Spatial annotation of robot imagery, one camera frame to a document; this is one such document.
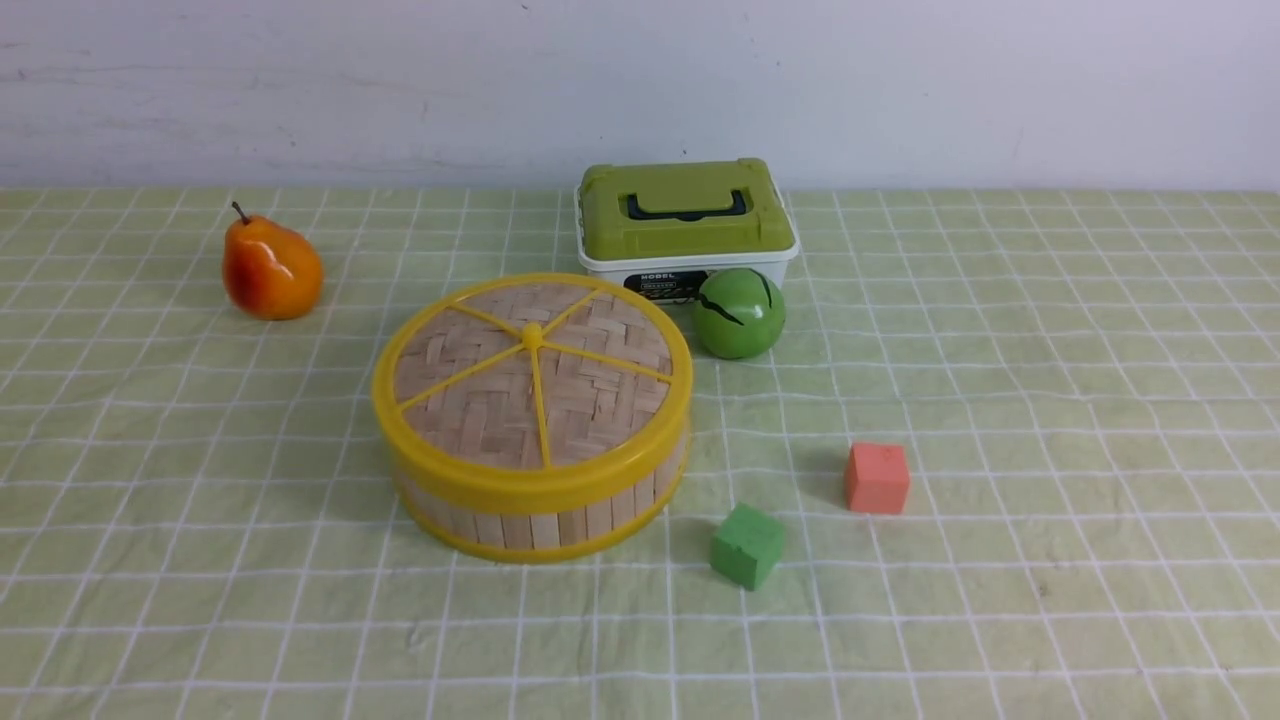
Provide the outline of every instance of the white wall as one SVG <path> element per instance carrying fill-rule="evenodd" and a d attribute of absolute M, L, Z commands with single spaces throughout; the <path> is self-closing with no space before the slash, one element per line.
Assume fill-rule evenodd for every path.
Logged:
<path fill-rule="evenodd" d="M 4 0 L 0 183 L 1280 188 L 1280 0 Z"/>

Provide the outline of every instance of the black crack line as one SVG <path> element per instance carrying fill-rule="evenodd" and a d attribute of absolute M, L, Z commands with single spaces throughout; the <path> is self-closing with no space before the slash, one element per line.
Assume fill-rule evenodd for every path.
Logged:
<path fill-rule="evenodd" d="M 730 315 L 728 310 L 721 307 L 718 302 L 716 302 L 714 300 L 710 300 L 709 297 L 707 297 L 705 295 L 703 295 L 700 292 L 698 293 L 698 301 L 701 302 L 703 307 L 719 314 L 721 318 L 724 318 L 726 320 L 728 320 L 731 323 L 737 323 L 737 324 L 740 324 L 742 327 L 746 327 L 746 324 L 742 323 L 742 320 L 739 320 L 733 315 Z"/>
<path fill-rule="evenodd" d="M 760 274 L 760 270 L 756 270 L 755 268 L 748 268 L 748 269 L 755 273 L 755 277 L 760 278 L 760 284 L 764 286 L 764 297 L 769 300 L 769 307 L 773 307 L 773 291 L 769 290 L 768 278 Z"/>

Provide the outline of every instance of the bamboo steamer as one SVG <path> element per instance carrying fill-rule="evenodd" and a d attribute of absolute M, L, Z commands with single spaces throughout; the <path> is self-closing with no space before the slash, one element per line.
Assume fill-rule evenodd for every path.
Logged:
<path fill-rule="evenodd" d="M 657 305 L 612 282 L 513 275 L 426 307 L 390 340 L 372 402 L 401 501 L 499 562 L 554 562 L 662 512 L 690 443 L 692 359 Z"/>

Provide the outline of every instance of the printed label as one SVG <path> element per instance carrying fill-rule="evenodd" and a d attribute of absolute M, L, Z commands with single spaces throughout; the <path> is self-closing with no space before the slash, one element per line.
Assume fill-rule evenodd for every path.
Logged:
<path fill-rule="evenodd" d="M 639 273 L 628 275 L 622 287 L 640 293 L 653 302 L 678 302 L 692 300 L 698 288 L 710 277 L 707 270 L 680 270 L 675 273 Z"/>

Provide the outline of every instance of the yellow plastic rim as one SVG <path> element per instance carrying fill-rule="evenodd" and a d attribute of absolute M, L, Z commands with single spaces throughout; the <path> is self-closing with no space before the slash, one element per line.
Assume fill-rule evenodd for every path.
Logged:
<path fill-rule="evenodd" d="M 627 524 L 620 528 L 614 528 L 612 532 L 608 532 L 600 537 L 595 537 L 589 541 L 582 541 L 575 544 L 535 548 L 535 550 L 512 550 L 509 547 L 498 547 L 493 544 L 471 542 L 462 539 L 458 536 L 453 534 L 452 532 L 433 523 L 430 519 L 428 519 L 426 514 L 422 512 L 420 507 L 410 503 L 408 500 L 404 498 L 403 496 L 401 505 L 404 506 L 404 510 L 408 512 L 410 518 L 413 519 L 413 523 L 419 528 L 422 528 L 430 536 L 435 537 L 435 539 L 443 542 L 444 544 L 448 544 L 449 547 L 453 547 L 454 550 L 458 550 L 467 555 L 472 555 L 475 557 L 480 557 L 484 560 L 492 560 L 494 562 L 509 562 L 509 564 L 522 562 L 529 565 L 544 565 L 550 562 L 563 562 L 566 560 L 573 560 L 576 557 L 584 557 L 588 555 L 600 552 L 602 550 L 608 550 L 621 543 L 622 541 L 630 538 L 631 536 L 639 533 L 645 525 L 652 523 L 653 519 L 657 518 L 663 511 L 663 509 L 667 507 L 667 503 L 671 502 L 672 496 L 676 495 L 676 488 L 678 488 L 681 480 L 685 479 L 685 466 L 689 464 L 689 452 L 690 452 L 690 446 L 686 445 L 685 452 L 680 459 L 680 466 L 676 469 L 676 477 L 671 479 L 671 483 L 667 486 L 667 489 L 663 491 L 663 493 L 654 500 L 652 507 L 636 515 L 635 519 L 630 520 Z"/>
<path fill-rule="evenodd" d="M 590 291 L 585 299 L 575 302 L 548 323 L 540 334 L 554 329 L 599 293 L 609 293 L 628 300 L 632 306 L 658 328 L 671 351 L 671 374 L 663 375 L 657 373 L 660 379 L 669 383 L 667 398 L 658 409 L 658 413 L 649 419 L 649 423 L 640 432 L 608 452 L 603 452 L 577 465 L 562 468 L 548 466 L 545 462 L 548 452 L 545 448 L 545 411 L 543 407 L 540 380 L 535 379 L 534 395 L 538 405 L 539 432 L 541 433 L 540 442 L 544 445 L 544 466 L 541 469 L 512 470 L 481 465 L 454 457 L 425 442 L 404 421 L 403 404 L 396 401 L 396 364 L 399 361 L 408 341 L 426 323 L 445 310 L 456 310 L 497 323 L 498 327 L 516 334 L 516 337 L 524 341 L 513 348 L 498 354 L 498 356 L 509 356 L 529 348 L 530 360 L 535 361 L 538 348 L 547 347 L 549 350 L 567 350 L 612 365 L 621 365 L 636 373 L 655 375 L 652 369 L 625 360 L 549 343 L 540 334 L 534 338 L 526 337 L 526 333 L 531 331 L 511 328 L 497 318 L 489 318 L 483 311 L 462 305 L 463 300 L 485 292 L 534 283 L 573 284 Z M 483 370 L 484 368 L 480 365 L 489 366 L 493 361 L 490 357 L 489 361 L 472 365 L 434 388 L 429 388 L 428 392 L 417 398 L 412 398 L 412 401 L 420 401 L 421 397 L 442 389 L 447 384 L 461 379 L 461 377 L 477 372 L 477 368 Z M 540 375 L 541 373 L 535 365 L 534 378 L 540 378 Z M 599 278 L 566 273 L 530 273 L 471 286 L 440 299 L 413 315 L 413 318 L 401 327 L 383 350 L 374 370 L 371 395 L 374 413 L 383 428 L 387 442 L 397 455 L 397 460 L 406 469 L 412 470 L 412 475 L 419 478 L 420 482 L 426 480 L 430 483 L 430 486 L 422 483 L 424 491 L 442 500 L 461 505 L 474 512 L 536 515 L 563 512 L 613 497 L 625 488 L 634 486 L 645 474 L 653 471 L 664 459 L 669 457 L 680 442 L 680 436 L 687 419 L 692 396 L 692 375 L 694 361 L 685 337 L 681 334 L 680 328 L 676 327 L 676 323 L 653 302 L 622 286 Z"/>

